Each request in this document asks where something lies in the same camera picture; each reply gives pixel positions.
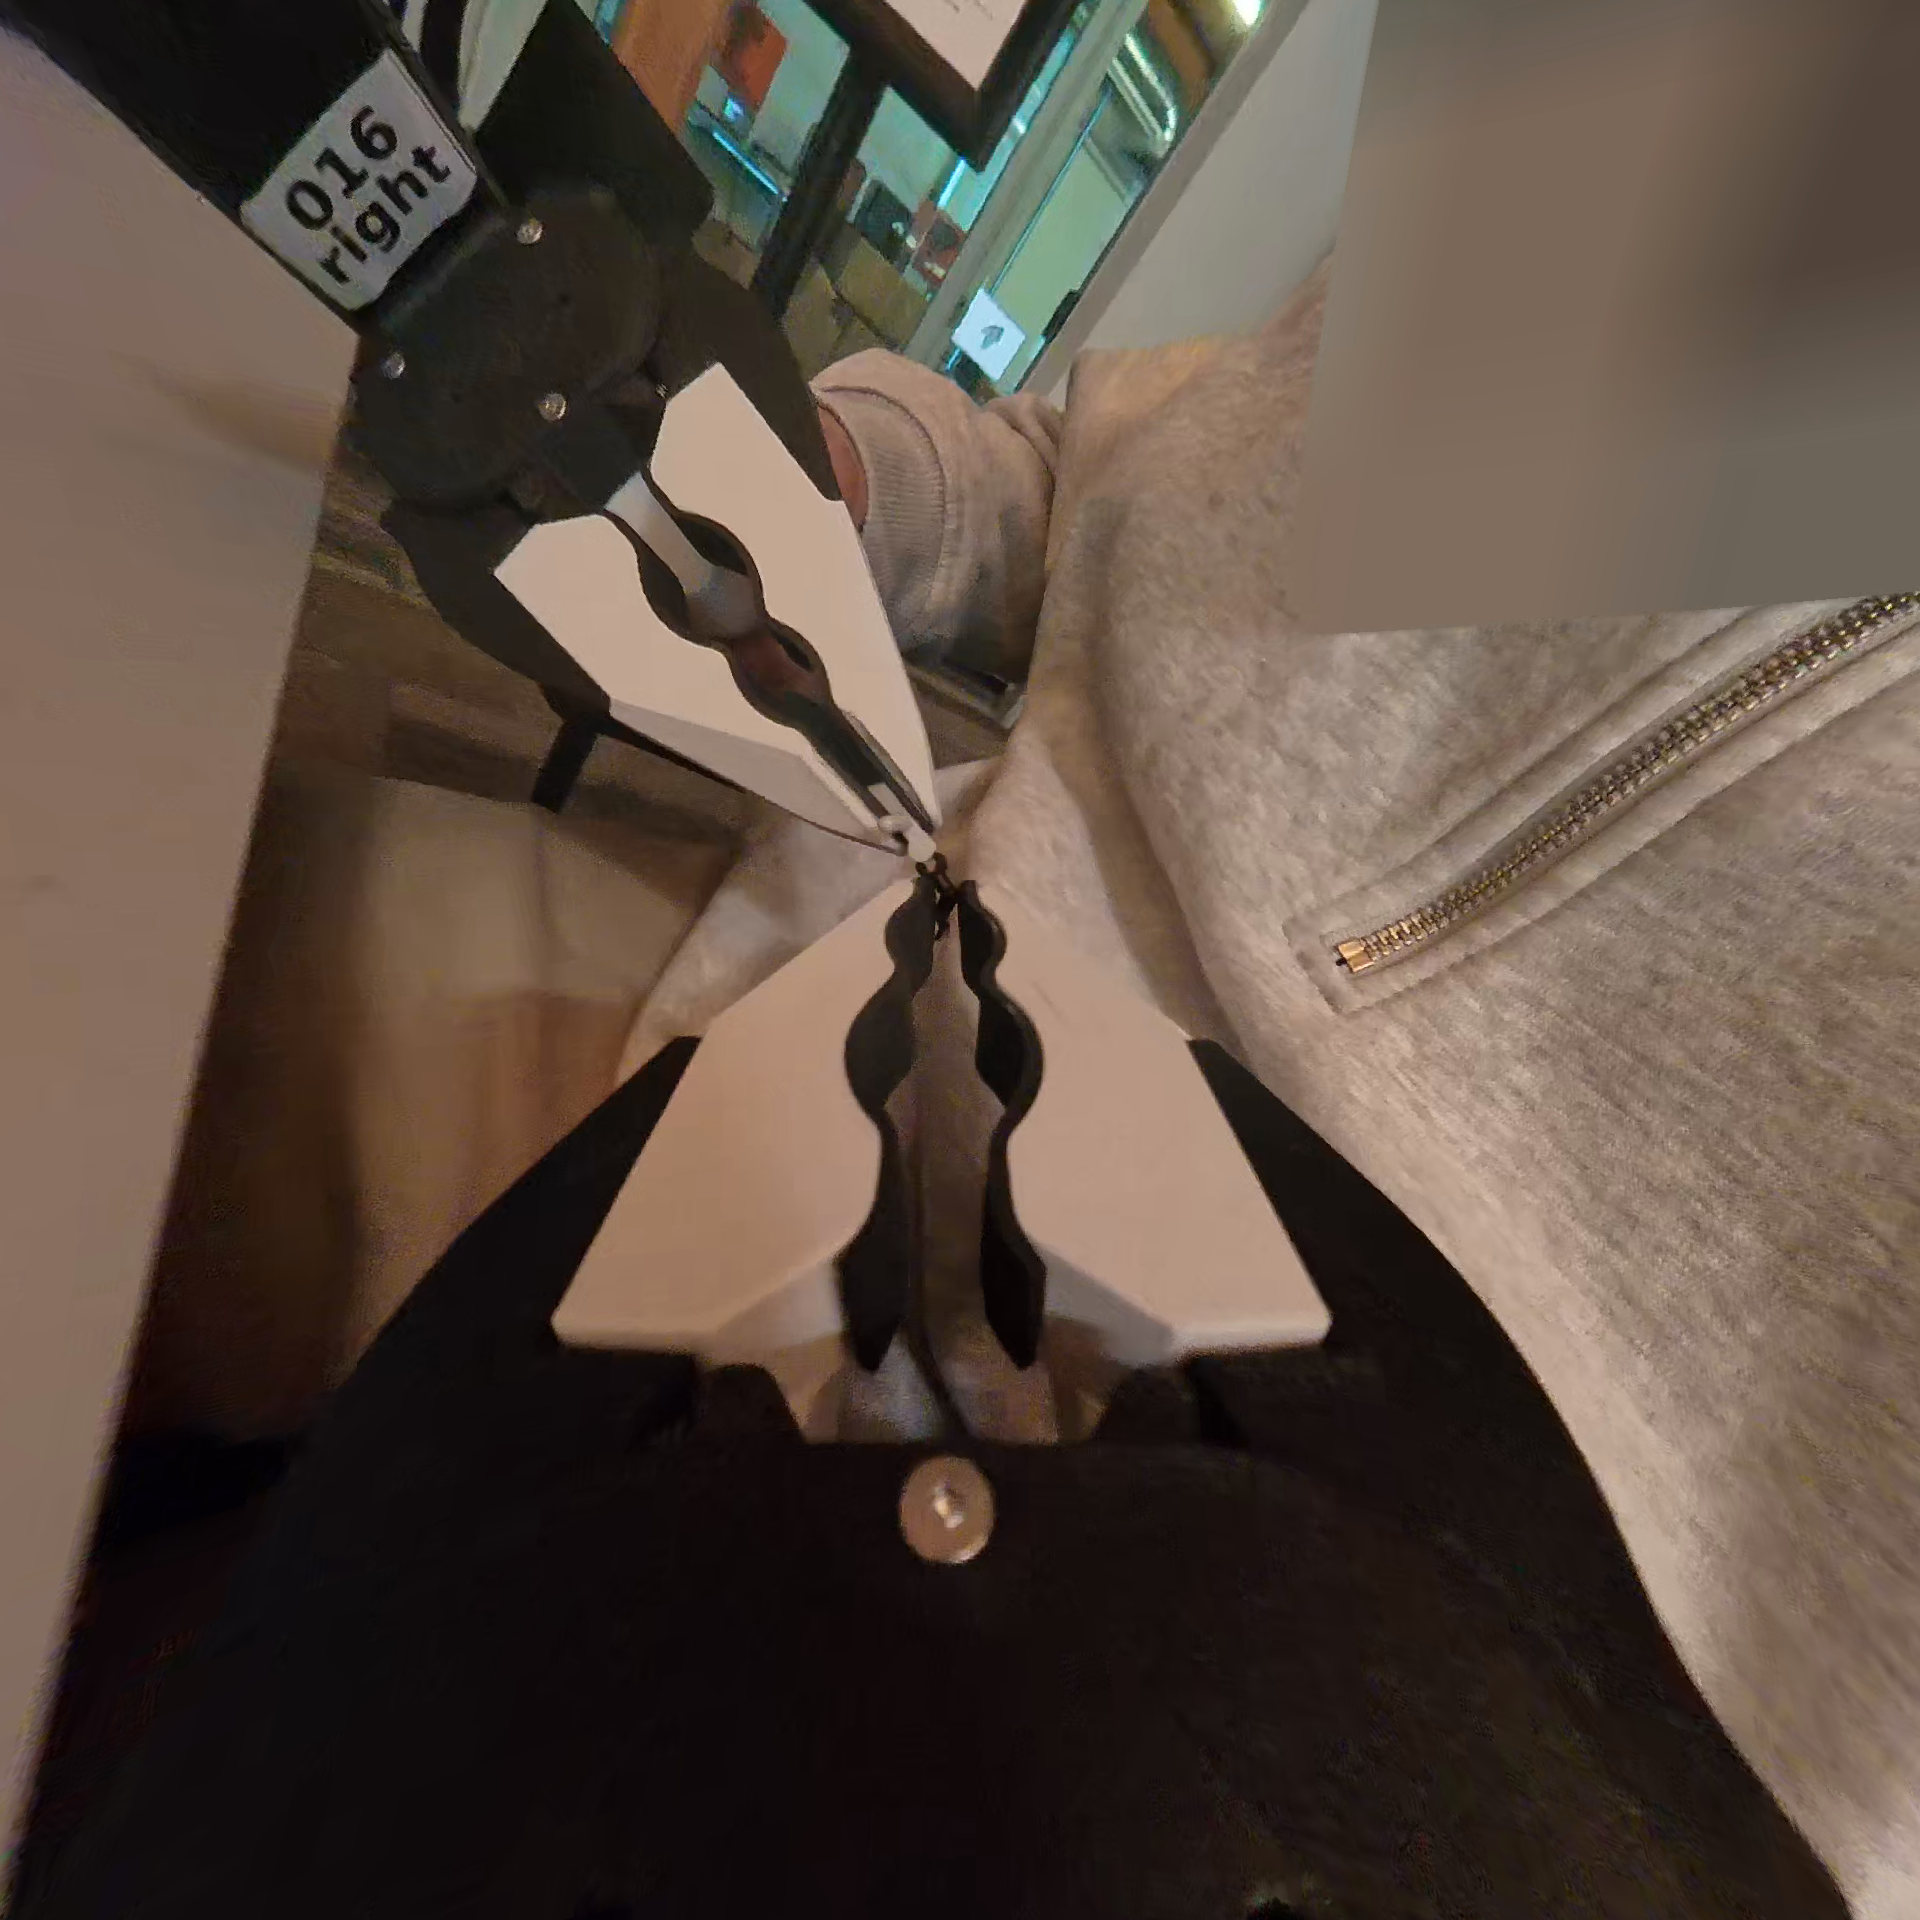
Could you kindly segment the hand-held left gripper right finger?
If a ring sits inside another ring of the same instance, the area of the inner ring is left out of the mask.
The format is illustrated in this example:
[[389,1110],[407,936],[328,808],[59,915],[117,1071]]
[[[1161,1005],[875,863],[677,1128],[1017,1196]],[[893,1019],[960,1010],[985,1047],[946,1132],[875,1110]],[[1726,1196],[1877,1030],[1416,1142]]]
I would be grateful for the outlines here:
[[999,1101],[984,1304],[1017,1367],[1289,1350],[1329,1309],[1204,1071],[1204,1047],[1017,897],[961,883],[976,1071]]

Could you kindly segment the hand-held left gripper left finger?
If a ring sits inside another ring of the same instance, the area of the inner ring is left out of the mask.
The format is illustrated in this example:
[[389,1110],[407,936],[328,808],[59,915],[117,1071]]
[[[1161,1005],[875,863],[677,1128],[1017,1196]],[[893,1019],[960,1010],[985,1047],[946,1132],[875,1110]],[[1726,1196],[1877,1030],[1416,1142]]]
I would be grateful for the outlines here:
[[887,1096],[938,935],[938,883],[898,881],[710,1024],[554,1314],[563,1344],[883,1364],[910,1297]]

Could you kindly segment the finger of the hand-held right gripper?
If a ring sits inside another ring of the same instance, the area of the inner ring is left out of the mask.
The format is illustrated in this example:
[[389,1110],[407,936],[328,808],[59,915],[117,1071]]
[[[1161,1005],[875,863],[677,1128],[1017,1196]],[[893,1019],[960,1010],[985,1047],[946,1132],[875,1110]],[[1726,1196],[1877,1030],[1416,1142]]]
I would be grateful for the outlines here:
[[801,729],[742,690],[726,652],[665,623],[615,515],[537,525],[496,581],[606,690],[624,729],[811,828],[904,845],[900,804],[875,804],[872,785],[831,771]]
[[726,568],[752,581],[756,628],[801,654],[792,712],[811,746],[842,762],[879,823],[938,834],[920,706],[850,510],[806,473],[726,365],[665,407],[650,486],[692,539],[726,548]]

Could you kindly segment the person's grey sweater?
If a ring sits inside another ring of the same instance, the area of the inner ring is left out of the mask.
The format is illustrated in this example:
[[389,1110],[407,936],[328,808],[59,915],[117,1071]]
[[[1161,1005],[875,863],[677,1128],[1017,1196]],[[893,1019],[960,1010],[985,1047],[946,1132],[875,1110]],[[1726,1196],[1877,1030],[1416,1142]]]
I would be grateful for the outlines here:
[[1918,1915],[1918,590],[1311,633],[1326,287],[1076,359],[961,871],[1412,1215],[1852,1915]]

